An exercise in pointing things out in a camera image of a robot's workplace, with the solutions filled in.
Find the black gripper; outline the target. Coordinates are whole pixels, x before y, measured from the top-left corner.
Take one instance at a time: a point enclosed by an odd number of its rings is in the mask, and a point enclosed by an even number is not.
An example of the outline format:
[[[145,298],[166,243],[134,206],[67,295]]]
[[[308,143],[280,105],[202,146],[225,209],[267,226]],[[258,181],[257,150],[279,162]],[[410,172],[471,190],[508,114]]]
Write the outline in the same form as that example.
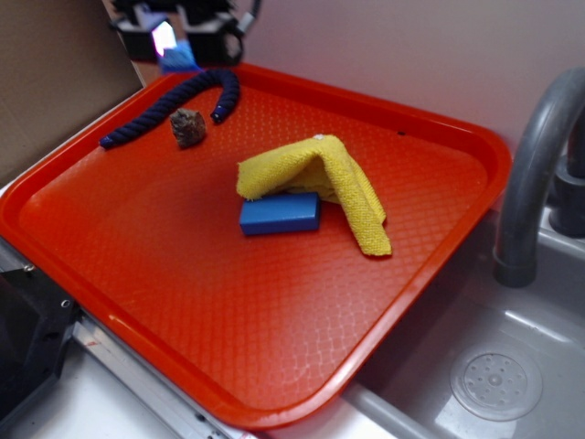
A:
[[[110,27],[122,38],[132,61],[156,63],[165,51],[168,37],[168,19],[164,16],[138,22],[141,13],[184,13],[187,41],[199,67],[236,66],[243,57],[242,36],[237,19],[228,14],[234,3],[228,0],[117,0],[114,10],[126,17],[112,20]]]

